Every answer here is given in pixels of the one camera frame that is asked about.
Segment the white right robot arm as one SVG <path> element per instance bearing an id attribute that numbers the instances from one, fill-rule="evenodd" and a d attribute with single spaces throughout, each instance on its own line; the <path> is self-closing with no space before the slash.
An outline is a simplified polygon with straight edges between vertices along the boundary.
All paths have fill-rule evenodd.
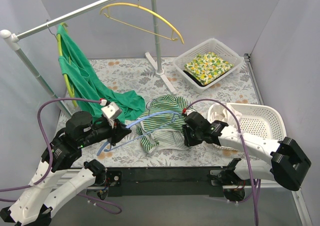
<path id="1" fill-rule="evenodd" d="M 197 112 L 187 115 L 184 122 L 182 129 L 188 147 L 206 142 L 245 151 L 264 161 L 264 165 L 251 166 L 256 179 L 275 181 L 288 190 L 298 191 L 311 167 L 311 161 L 292 138 L 277 141 L 240 134 L 226 122 L 216 120 L 210 123 Z"/>

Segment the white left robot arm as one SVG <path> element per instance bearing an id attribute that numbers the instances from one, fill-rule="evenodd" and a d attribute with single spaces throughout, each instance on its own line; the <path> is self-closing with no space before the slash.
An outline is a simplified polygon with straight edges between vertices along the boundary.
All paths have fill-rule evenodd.
<path id="1" fill-rule="evenodd" d="M 88 186 L 101 186 L 107 180 L 105 166 L 98 160 L 91 160 L 84 163 L 76 176 L 55 188 L 60 178 L 82 156 L 82 149 L 103 140 L 116 144 L 130 133 L 131 129 L 119 120 L 111 126 L 105 117 L 93 121 L 88 112 L 74 113 L 43 152 L 30 181 L 31 186 L 14 204 L 1 209 L 0 217 L 16 226 L 48 226 L 69 200 Z"/>

